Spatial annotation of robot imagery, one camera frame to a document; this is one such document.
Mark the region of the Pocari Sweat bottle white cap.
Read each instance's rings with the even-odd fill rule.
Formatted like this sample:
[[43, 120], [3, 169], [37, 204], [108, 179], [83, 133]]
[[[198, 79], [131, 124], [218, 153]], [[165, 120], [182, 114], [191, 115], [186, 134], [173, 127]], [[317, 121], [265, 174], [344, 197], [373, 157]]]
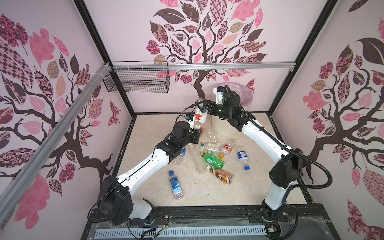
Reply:
[[187, 151], [186, 147], [182, 148], [181, 153], [172, 161], [172, 163], [177, 166], [181, 165], [185, 158], [186, 151]]

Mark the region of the clear bottle red green label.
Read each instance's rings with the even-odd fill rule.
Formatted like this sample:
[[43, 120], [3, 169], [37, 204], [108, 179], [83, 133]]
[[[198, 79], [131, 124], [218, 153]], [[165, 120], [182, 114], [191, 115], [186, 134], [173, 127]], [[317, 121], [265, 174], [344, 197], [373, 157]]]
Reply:
[[203, 107], [197, 104], [193, 117], [194, 129], [199, 129], [207, 121], [207, 110], [202, 109]]

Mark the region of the blue cap water bottle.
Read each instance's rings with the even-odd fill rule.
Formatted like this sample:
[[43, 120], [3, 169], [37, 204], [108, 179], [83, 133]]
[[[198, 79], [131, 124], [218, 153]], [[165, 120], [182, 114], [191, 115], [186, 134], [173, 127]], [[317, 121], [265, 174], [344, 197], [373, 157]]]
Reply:
[[182, 198], [183, 197], [183, 191], [182, 191], [180, 182], [179, 182], [177, 176], [175, 175], [175, 172], [169, 171], [169, 177], [170, 177], [170, 183], [172, 186], [172, 191], [173, 191], [175, 199]]

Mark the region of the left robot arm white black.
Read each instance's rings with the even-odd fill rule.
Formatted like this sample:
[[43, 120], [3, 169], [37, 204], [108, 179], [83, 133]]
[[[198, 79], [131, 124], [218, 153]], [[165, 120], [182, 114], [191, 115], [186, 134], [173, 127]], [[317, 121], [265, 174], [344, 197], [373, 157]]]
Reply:
[[187, 122], [177, 122], [172, 132], [159, 142], [154, 151], [140, 164], [117, 177], [108, 176], [101, 184], [96, 206], [115, 226], [129, 218], [151, 223], [156, 207], [148, 200], [133, 201], [132, 196], [139, 187], [162, 167], [168, 165], [188, 144], [198, 144], [201, 128], [194, 128]]

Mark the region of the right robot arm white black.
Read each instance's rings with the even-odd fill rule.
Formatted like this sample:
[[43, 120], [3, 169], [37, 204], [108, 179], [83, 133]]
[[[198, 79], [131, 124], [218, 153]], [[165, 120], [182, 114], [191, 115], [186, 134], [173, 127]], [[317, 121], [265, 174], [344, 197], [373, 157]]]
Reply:
[[275, 164], [269, 172], [272, 181], [267, 197], [262, 202], [261, 215], [267, 222], [277, 218], [301, 172], [303, 159], [300, 152], [292, 150], [269, 133], [256, 118], [246, 111], [240, 97], [228, 86], [219, 87], [216, 102], [198, 100], [197, 108], [202, 114], [220, 117], [259, 145]]

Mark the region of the white bin with purple liner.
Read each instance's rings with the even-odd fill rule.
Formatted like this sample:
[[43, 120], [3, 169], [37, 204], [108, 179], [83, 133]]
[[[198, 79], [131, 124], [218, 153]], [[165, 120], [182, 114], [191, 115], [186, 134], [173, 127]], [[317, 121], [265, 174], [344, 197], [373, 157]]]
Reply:
[[244, 112], [252, 101], [252, 91], [243, 85], [227, 83], [214, 87], [211, 108], [208, 110], [214, 131], [222, 136], [240, 132], [249, 120]]

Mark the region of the tall clear square bottle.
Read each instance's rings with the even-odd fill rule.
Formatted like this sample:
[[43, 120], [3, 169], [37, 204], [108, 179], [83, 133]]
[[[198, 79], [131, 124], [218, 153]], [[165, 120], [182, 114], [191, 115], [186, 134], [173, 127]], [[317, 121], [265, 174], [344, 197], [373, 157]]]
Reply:
[[190, 151], [190, 155], [194, 161], [194, 164], [195, 164], [195, 167], [197, 169], [197, 172], [199, 175], [203, 175], [204, 173], [207, 172], [207, 169], [206, 169], [206, 165], [203, 161], [203, 158], [201, 157], [200, 155], [200, 152], [199, 150], [197, 149], [197, 147], [191, 143], [189, 143], [189, 151]]

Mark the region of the clear crushed bottle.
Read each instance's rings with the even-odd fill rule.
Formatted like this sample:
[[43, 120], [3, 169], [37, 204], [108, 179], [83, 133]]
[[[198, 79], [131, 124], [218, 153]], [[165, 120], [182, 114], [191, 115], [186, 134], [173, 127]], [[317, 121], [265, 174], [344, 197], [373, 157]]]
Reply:
[[217, 136], [215, 135], [213, 129], [207, 127], [205, 129], [205, 131], [206, 131], [206, 133], [207, 133], [207, 135], [210, 138], [212, 143], [214, 143], [214, 144], [219, 144], [220, 143], [218, 138], [217, 138]]

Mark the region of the green soda bottle yellow cap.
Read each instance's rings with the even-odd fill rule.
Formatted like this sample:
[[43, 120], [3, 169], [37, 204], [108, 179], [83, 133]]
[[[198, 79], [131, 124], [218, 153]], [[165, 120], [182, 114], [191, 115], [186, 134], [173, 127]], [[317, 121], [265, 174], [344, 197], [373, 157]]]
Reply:
[[210, 166], [221, 170], [222, 167], [224, 166], [225, 162], [219, 159], [218, 157], [214, 156], [213, 154], [208, 154], [201, 152], [200, 153], [201, 157], [204, 159], [204, 161], [209, 164]]

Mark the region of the small bottle red label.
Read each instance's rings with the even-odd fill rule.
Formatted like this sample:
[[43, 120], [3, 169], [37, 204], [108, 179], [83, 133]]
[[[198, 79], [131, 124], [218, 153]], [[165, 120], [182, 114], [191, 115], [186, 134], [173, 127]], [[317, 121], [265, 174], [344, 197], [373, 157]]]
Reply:
[[234, 139], [229, 139], [221, 148], [221, 154], [229, 155], [233, 150], [236, 149], [236, 142]]

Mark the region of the blue label bottle right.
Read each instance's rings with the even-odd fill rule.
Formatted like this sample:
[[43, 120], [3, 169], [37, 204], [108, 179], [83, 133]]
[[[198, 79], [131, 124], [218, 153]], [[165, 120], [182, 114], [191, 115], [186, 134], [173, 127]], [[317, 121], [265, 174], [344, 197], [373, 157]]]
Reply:
[[237, 146], [236, 152], [237, 152], [238, 160], [242, 164], [244, 169], [246, 171], [249, 170], [250, 169], [249, 159], [248, 159], [248, 155], [247, 155], [247, 152], [244, 149], [244, 147], [242, 145]]

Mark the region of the brown coffee bottle lower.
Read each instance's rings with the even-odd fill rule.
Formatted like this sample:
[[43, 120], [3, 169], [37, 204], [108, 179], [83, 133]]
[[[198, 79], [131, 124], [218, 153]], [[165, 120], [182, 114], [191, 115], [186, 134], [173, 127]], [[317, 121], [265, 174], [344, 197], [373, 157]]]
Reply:
[[216, 169], [212, 166], [207, 166], [207, 170], [209, 173], [213, 174], [218, 180], [228, 185], [230, 185], [233, 181], [233, 175], [226, 171]]

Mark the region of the aluminium rail back wall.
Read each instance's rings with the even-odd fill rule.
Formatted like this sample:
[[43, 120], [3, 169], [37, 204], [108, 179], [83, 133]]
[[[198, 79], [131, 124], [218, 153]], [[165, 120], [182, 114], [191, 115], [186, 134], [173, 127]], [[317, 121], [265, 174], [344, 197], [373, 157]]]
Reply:
[[141, 62], [135, 65], [113, 66], [114, 70], [169, 70], [169, 71], [186, 71], [186, 70], [229, 70], [229, 69], [293, 69], [296, 66], [294, 62], [260, 62], [260, 63], [219, 63], [219, 64], [147, 64]]

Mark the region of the black base frame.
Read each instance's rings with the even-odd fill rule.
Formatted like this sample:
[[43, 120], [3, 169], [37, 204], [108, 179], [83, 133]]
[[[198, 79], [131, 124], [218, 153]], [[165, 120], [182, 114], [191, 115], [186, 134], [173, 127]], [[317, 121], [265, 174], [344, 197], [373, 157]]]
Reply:
[[266, 236], [200, 237], [197, 239], [160, 240], [339, 240], [340, 236], [322, 204], [296, 204], [283, 207], [277, 218], [267, 222], [262, 218], [260, 205], [158, 207], [151, 223], [141, 219], [128, 219], [115, 226], [100, 210], [91, 212], [82, 240], [94, 240], [98, 229], [264, 226]]

